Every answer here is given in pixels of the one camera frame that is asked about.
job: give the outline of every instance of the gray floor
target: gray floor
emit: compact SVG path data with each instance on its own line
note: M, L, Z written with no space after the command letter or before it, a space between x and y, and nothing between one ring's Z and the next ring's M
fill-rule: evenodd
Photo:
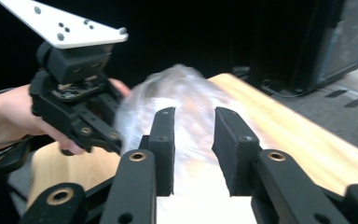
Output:
M337 91L345 92L336 97L327 97ZM358 105L348 106L358 100L358 70L303 97L271 97L358 147ZM20 170L12 173L9 179L10 184L24 195L27 195L31 183L31 158L32 154L29 155L28 162ZM14 194L13 199L23 214L26 203Z

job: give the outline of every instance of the white perforated plate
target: white perforated plate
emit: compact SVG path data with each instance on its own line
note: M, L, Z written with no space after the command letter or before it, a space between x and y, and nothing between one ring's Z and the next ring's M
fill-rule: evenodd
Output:
M125 28L115 29L30 0L0 0L0 4L57 49L126 41Z

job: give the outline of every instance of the crumpled plastic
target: crumpled plastic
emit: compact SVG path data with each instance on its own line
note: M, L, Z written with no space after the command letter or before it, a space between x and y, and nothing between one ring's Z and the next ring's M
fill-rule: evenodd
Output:
M212 151L214 110L244 106L191 67L177 64L149 76L121 103L115 128L123 138L122 154L138 148L150 134L160 109L175 107L174 194L158 197L158 223L255 223L249 197L229 197Z

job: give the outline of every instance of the plastic bag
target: plastic bag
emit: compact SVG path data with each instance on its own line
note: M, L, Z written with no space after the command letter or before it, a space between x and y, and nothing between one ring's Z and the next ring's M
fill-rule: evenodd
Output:
M170 106L175 107L174 195L158 198L158 223L250 223L249 198L229 198L212 152L217 106L249 119L241 103L195 69L177 64L132 90L115 121L123 136L122 153L138 148L142 136L150 133L156 112Z

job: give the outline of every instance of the wooden table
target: wooden table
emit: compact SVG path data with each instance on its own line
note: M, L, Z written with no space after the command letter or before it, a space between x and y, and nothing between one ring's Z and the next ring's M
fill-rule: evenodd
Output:
M312 180L338 194L358 183L358 147L333 135L230 74L210 81L243 103L255 133L267 145L292 155ZM94 153L64 157L56 144L33 156L33 183L29 203L44 189L61 182L76 182L85 190L113 176L119 157L97 148Z

